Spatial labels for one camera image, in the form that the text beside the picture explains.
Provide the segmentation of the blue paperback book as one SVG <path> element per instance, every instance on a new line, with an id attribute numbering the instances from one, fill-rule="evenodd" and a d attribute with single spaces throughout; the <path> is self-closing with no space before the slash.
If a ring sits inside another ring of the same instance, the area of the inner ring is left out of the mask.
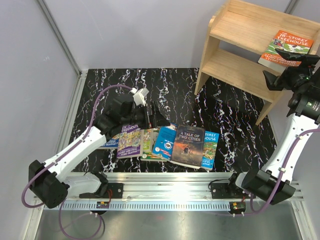
<path id="1" fill-rule="evenodd" d="M 169 126 L 161 127 L 151 153 L 162 160 L 170 161 L 176 134 L 177 126 L 175 124 L 171 123 Z"/>

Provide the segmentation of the dark tale of two cities book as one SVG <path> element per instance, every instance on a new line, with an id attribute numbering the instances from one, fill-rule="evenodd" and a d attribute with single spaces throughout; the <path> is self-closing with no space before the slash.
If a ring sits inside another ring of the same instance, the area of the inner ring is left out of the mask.
<path id="1" fill-rule="evenodd" d="M 176 130 L 170 162 L 199 169 L 203 159 L 204 137 L 203 128 L 180 124 Z"/>

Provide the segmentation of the blue 26-storey treehouse book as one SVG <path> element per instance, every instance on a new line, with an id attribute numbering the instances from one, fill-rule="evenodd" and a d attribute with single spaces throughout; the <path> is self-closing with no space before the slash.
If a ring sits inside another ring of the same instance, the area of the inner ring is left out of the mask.
<path id="1" fill-rule="evenodd" d="M 219 133 L 205 131 L 201 168 L 211 171 L 214 167 Z"/>

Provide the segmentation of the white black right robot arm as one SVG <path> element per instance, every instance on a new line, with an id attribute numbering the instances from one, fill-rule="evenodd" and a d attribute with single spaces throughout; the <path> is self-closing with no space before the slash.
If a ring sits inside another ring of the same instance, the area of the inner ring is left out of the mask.
<path id="1" fill-rule="evenodd" d="M 316 69 L 319 56 L 276 49 L 287 61 L 299 62 L 299 66 L 288 66 L 281 75 L 264 71 L 269 90 L 290 90 L 287 126 L 272 156 L 262 169 L 234 173 L 226 186 L 233 199 L 249 193 L 275 205 L 293 196 L 296 189 L 291 186 L 293 173 L 307 141 L 320 125 L 320 71 Z"/>

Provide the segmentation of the orange 78-storey treehouse book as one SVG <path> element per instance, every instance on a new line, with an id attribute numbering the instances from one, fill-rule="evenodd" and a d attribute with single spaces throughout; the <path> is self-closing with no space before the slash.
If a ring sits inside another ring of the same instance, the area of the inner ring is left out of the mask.
<path id="1" fill-rule="evenodd" d="M 259 58 L 258 63 L 282 73 L 286 67 L 297 67 L 301 62 L 285 60 L 277 53 L 276 49 L 294 54 L 308 54 L 313 43 L 312 39 L 279 30 Z"/>

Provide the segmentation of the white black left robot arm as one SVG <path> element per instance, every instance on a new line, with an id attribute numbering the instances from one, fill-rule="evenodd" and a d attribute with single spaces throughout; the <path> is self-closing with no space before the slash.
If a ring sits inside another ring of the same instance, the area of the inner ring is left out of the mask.
<path id="1" fill-rule="evenodd" d="M 148 114 L 143 97 L 130 93 L 119 95 L 74 142 L 45 162 L 35 160 L 29 165 L 27 188 L 49 209 L 57 207 L 66 198 L 80 195 L 97 199 L 110 196 L 109 181 L 103 173 L 93 171 L 70 176 L 70 172 L 85 157 L 120 134 L 123 127 L 136 126 L 145 130 L 169 125 L 156 102 L 151 103 L 151 114 Z"/>

